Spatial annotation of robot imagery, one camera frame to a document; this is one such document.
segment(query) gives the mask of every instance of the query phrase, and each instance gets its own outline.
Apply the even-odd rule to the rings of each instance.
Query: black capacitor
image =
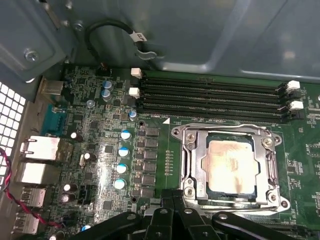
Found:
[[[70,202],[72,202],[74,200],[76,200],[76,195],[74,195],[73,193],[64,193],[61,196],[61,202],[63,204],[70,203]]]
[[[78,143],[82,143],[84,141],[84,137],[75,131],[70,134],[70,138],[75,140]]]
[[[93,153],[90,153],[90,152],[86,152],[84,155],[83,155],[84,159],[86,161],[96,161],[97,160],[97,156]]]
[[[64,240],[66,237],[66,234],[63,231],[58,231],[55,234],[51,235],[49,237],[49,240]]]
[[[78,186],[74,183],[69,183],[63,186],[63,191],[64,192],[75,192],[77,191]]]

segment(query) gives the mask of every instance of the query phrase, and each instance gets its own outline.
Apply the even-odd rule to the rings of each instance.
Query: black cable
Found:
[[[104,64],[102,63],[102,59],[100,58],[98,51],[92,45],[92,43],[90,41],[90,36],[93,31],[95,31],[98,28],[105,27],[105,26],[113,26],[113,27],[120,28],[120,29],[124,30],[126,33],[128,33],[129,35],[134,33],[134,30],[131,27],[129,27],[127,24],[125,24],[121,21],[118,21],[118,20],[114,20],[114,19],[105,19],[105,20],[97,21],[85,29],[85,32],[84,32],[85,45],[86,45],[88,51],[94,57],[94,59],[98,63],[101,63],[101,65],[103,67],[104,67]],[[138,48],[139,51],[143,52],[142,41],[137,41],[134,43],[134,45]],[[149,60],[146,60],[145,62],[147,63],[147,65],[150,68],[154,68]]]

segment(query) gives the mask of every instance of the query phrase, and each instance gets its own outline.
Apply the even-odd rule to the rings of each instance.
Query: cable label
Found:
[[[136,43],[136,42],[146,42],[146,37],[141,32],[133,32],[129,35],[130,38]]]

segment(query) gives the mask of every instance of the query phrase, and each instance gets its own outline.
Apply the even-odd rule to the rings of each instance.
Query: white triangle marking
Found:
[[[163,124],[170,124],[170,117],[163,122]]]

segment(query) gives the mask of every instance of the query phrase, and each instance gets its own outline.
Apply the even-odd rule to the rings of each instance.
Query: green circuit board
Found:
[[[62,167],[60,184],[55,188],[55,195],[50,206],[50,218],[57,220],[68,211],[77,213],[77,224],[69,227],[67,233],[73,235],[87,224],[97,224],[126,211],[143,214],[150,206],[160,206],[162,189],[176,189],[180,181],[181,142],[171,136],[175,126],[189,123],[210,123],[220,125],[238,125],[242,122],[223,119],[205,119],[196,117],[179,117],[170,115],[141,114],[134,121],[128,117],[131,110],[126,106],[125,95],[128,91],[127,80],[130,79],[129,69],[113,69],[111,77],[96,76],[96,69],[91,67],[68,66],[65,76],[72,78],[72,90],[75,94],[73,105],[66,108],[66,113],[52,113],[49,109],[44,121],[45,132],[53,131],[57,119],[53,115],[60,114],[63,119],[61,128],[55,128],[56,135],[68,139],[72,132],[83,135],[84,142],[75,143],[72,160]],[[147,76],[180,78],[188,80],[208,76],[146,71]],[[225,83],[242,83],[251,85],[277,86],[278,81],[215,77]],[[102,83],[110,80],[114,89],[112,100],[105,102],[101,98]],[[278,175],[281,195],[291,203],[288,211],[268,217],[256,216],[250,219],[258,223],[303,225],[312,230],[320,230],[320,85],[302,83],[302,100],[305,109],[305,120],[291,121],[287,124],[272,124],[254,122],[258,126],[266,126],[272,132],[282,136],[283,144],[276,148]],[[86,102],[94,100],[95,106],[87,108]],[[141,190],[141,184],[135,183],[136,177],[142,174],[136,170],[139,164],[137,154],[145,149],[138,143],[148,138],[141,135],[148,128],[158,130],[154,137],[157,147],[155,160],[156,171],[147,175],[155,176],[155,185],[146,188],[154,189],[154,195],[149,197],[133,196],[133,191]],[[123,141],[120,134],[128,130],[132,138]],[[127,147],[129,157],[118,156],[118,149]],[[80,167],[81,154],[89,151],[97,155],[96,162],[87,162]],[[128,166],[126,174],[118,174],[116,166],[124,163]],[[115,179],[125,179],[127,186],[123,190],[115,190]],[[92,202],[88,205],[61,204],[60,197],[65,184],[94,185]],[[48,237],[54,233],[48,228],[41,236]]]

